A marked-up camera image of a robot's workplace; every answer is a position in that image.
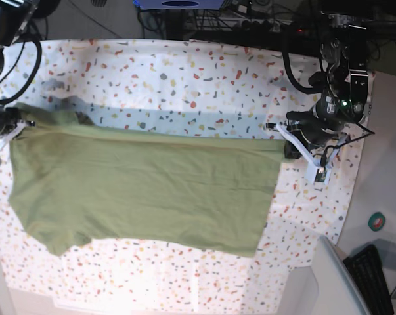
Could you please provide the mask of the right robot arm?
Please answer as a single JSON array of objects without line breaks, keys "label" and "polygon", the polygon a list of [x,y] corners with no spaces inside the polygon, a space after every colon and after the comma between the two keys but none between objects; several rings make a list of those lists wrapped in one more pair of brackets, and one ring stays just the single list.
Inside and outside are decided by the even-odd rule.
[{"label": "right robot arm", "polygon": [[0,100],[0,136],[11,132],[16,127],[20,114],[17,110],[5,106],[20,98],[32,83],[41,64],[43,49],[37,35],[25,31],[38,8],[38,1],[0,1],[0,75],[4,68],[3,49],[17,41],[32,42],[36,47],[36,59],[33,70],[25,84],[10,98]]}]

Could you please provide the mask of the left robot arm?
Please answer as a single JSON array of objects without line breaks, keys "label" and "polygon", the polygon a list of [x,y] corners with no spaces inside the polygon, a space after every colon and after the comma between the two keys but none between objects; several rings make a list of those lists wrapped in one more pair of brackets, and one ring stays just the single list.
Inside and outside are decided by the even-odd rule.
[{"label": "left robot arm", "polygon": [[[317,38],[320,66],[306,87],[292,72],[289,50],[292,36],[305,30]],[[329,142],[345,125],[362,125],[369,85],[366,33],[359,22],[329,23],[320,16],[296,20],[284,28],[282,59],[290,83],[299,92],[320,95],[310,110],[286,114],[289,123],[286,130],[309,152],[322,149],[323,161],[332,150],[341,148]]]}]

